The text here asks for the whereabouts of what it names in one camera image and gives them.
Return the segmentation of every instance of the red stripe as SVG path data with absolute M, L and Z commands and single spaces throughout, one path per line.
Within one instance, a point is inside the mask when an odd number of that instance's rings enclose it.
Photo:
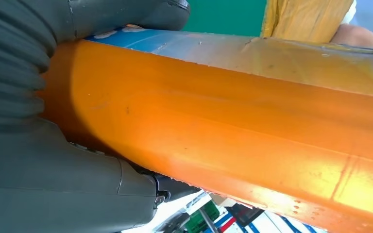
M 230 226 L 232 226 L 232 224 L 234 224 L 236 221 L 237 221 L 237 220 L 236 220 L 234 217 L 232 217 L 229 221 L 227 221 L 227 222 L 225 223 L 225 225 L 223 225 L 223 226 L 220 228 L 220 231 L 221 231 L 221 232 L 226 231 L 226 229 L 228 229 Z

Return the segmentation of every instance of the scratch mark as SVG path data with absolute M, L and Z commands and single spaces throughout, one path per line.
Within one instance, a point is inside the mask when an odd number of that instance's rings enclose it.
M 345 179 L 345 182 L 346 182 L 346 183 L 351 179 L 351 176 L 353 175 L 353 172 L 355 171 L 355 167 L 356 167 L 358 161 L 359 161 L 359 158 L 354 159 L 354 162 L 353 162 L 352 165 L 351 165 L 350 171 L 348 172 L 348 176 L 347 176 L 347 178 Z M 342 195 L 342 194 L 344 193 L 344 190 L 345 190 L 345 187 L 346 187 L 346 186 L 347 186 L 347 184 L 345 184 L 345 185 L 342 187 L 342 189 L 341 189 L 340 192 L 339 192 L 339 196 Z
M 162 44 L 161 46 L 159 46 L 157 49 L 155 49 L 154 51 L 152 51 L 151 53 L 153 54 L 157 54 L 161 49 L 163 49 L 167 44 L 164 43 Z
M 145 41 L 145 40 L 149 40 L 149 39 L 151 39 L 151 38 L 158 37 L 158 36 L 161 36 L 161 35 L 160 35 L 160 34 L 157 34 L 157 35 L 149 36 L 149 37 L 147 37 L 147 38 L 143 38 L 143 39 L 141 39 L 141 40 L 135 41 L 134 43 L 131 43 L 131 44 L 129 44 L 129 45 L 124 46 L 124 48 L 128 48 L 128 49 L 130 49 L 129 47 L 131 47 L 131 46 L 133 46 L 133 45 L 135 45 L 135 44 L 137 44 L 137 43 L 139 43 L 139 42 L 142 42 L 142 41 Z
M 339 177 L 338 182 L 337 182 L 337 184 L 335 185 L 334 191 L 332 191 L 331 198 L 330 198 L 331 200 L 334 200 L 334 196 L 335 196 L 335 194 L 337 193 L 337 191 L 338 191 L 338 189 L 339 189 L 339 186 L 341 185 L 341 182 L 342 182 L 343 179 L 344 179 L 344 175 L 345 175 L 345 172 L 347 171 L 347 169 L 348 169 L 348 167 L 349 167 L 350 160 L 351 160 L 351 154 L 348 155 L 347 161 L 346 161 L 344 167 L 342 168 L 341 176 Z
M 242 48 L 241 52 L 245 52 L 249 49 L 249 47 L 251 46 L 251 44 L 253 42 L 256 42 L 259 40 L 259 37 L 254 37 L 252 38 L 251 40 L 249 40 L 247 43 L 245 43 L 244 47 Z

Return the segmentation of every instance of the skin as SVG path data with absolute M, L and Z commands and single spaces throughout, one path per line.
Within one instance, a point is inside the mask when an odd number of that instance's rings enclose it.
M 363 27 L 341 24 L 331 43 L 373 49 L 373 32 Z

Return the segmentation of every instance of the blue stripe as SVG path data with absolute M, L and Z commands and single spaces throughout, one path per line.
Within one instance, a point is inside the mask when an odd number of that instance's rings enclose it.
M 253 223 L 248 224 L 248 226 L 251 228 L 251 230 L 254 233 L 260 233 L 259 230 L 255 227 L 255 225 Z
M 228 221 L 230 218 L 232 218 L 232 214 L 230 214 L 229 212 L 224 216 L 222 217 L 220 220 L 218 220 L 218 222 L 214 223 L 215 226 L 217 228 L 221 227 L 226 221 Z
M 282 216 L 280 216 L 281 218 L 282 218 L 282 220 L 289 226 L 289 228 L 291 228 L 291 230 L 294 232 L 294 233 L 301 233 L 301 231 L 299 231 L 296 227 L 294 227 L 294 225 L 292 225 L 289 221 L 288 221 L 288 219 L 286 218 L 286 217 L 282 217 Z
M 248 231 L 244 228 L 244 227 L 241 227 L 241 225 L 239 225 L 238 223 L 236 223 L 239 228 L 241 228 L 241 231 L 244 232 L 244 233 L 248 233 Z
M 314 230 L 314 228 L 312 228 L 311 226 L 306 225 L 306 224 L 304 224 L 304 226 L 309 230 L 309 232 L 311 232 L 311 233 L 317 233 L 317 231 Z

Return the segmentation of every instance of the green object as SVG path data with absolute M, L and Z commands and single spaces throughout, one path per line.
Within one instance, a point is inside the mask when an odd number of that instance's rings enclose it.
M 216 207 L 213 201 L 209 201 L 203 207 L 201 207 L 205 213 L 209 216 L 212 221 L 215 221 L 220 216 L 220 211 Z M 191 214 L 190 220 L 185 224 L 185 228 L 188 230 L 188 233 L 200 233 L 205 231 L 208 226 L 205 223 L 201 213 L 195 211 Z
M 183 31 L 260 36 L 267 0 L 188 0 L 191 16 Z

